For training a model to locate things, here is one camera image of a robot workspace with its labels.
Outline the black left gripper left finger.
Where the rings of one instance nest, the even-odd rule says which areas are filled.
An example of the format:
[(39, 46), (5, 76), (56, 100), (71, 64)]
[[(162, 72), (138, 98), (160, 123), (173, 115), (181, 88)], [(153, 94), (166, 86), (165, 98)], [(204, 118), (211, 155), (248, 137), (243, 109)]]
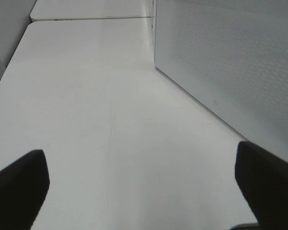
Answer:
[(43, 150), (33, 150), (0, 171), (0, 230), (31, 229), (49, 190)]

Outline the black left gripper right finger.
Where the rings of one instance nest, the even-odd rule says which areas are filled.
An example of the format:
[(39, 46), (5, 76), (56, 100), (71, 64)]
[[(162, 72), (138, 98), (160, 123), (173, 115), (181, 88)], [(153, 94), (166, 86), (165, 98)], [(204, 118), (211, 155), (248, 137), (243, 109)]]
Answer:
[(263, 230), (288, 230), (288, 163), (260, 146), (238, 144), (235, 180)]

